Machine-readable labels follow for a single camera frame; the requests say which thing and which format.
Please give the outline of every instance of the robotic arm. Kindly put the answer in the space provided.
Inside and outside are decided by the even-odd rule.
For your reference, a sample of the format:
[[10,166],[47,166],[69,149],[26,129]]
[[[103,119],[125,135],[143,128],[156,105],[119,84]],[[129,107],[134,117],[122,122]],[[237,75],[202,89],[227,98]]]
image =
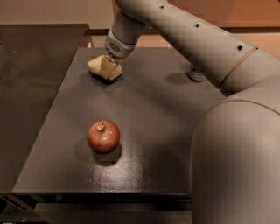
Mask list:
[[150,26],[231,95],[200,121],[191,155],[193,224],[280,221],[280,61],[164,0],[116,0],[105,47],[124,60]]
[[280,71],[275,57],[164,0],[116,2],[121,10],[105,42],[116,59],[127,58],[152,26],[223,92],[239,92]]

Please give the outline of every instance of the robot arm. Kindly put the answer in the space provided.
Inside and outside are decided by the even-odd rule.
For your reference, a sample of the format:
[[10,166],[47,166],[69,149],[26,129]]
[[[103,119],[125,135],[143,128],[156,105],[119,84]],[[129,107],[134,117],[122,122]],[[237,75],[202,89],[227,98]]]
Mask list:
[[204,115],[192,139],[192,223],[278,224],[279,59],[164,0],[116,2],[111,58],[127,58],[152,26],[217,88],[235,93]]
[[116,2],[121,11],[105,42],[116,59],[127,58],[152,26],[222,92],[239,92],[280,71],[275,57],[164,0]]

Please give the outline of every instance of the background wall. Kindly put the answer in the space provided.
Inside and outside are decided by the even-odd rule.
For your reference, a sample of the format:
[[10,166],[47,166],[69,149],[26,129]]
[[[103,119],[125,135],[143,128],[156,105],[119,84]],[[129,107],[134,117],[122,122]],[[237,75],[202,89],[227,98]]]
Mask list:
[[[114,14],[117,6],[113,1]],[[280,26],[279,0],[169,0],[184,11],[219,27]]]
[[0,24],[76,24],[108,29],[112,0],[0,0]]

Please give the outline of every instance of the apple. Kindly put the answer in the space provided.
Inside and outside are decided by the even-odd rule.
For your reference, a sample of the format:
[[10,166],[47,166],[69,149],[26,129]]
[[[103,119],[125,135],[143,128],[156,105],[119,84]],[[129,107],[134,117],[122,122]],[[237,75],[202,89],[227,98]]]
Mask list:
[[109,153],[119,144],[120,131],[113,122],[100,120],[88,129],[87,141],[94,151]]

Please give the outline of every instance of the sponge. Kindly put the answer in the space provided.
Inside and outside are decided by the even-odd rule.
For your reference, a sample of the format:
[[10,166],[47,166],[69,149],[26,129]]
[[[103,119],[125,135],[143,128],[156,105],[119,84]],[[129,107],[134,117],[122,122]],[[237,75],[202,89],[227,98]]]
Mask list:
[[120,63],[105,55],[92,59],[87,64],[91,73],[101,76],[105,81],[115,81],[123,73]]

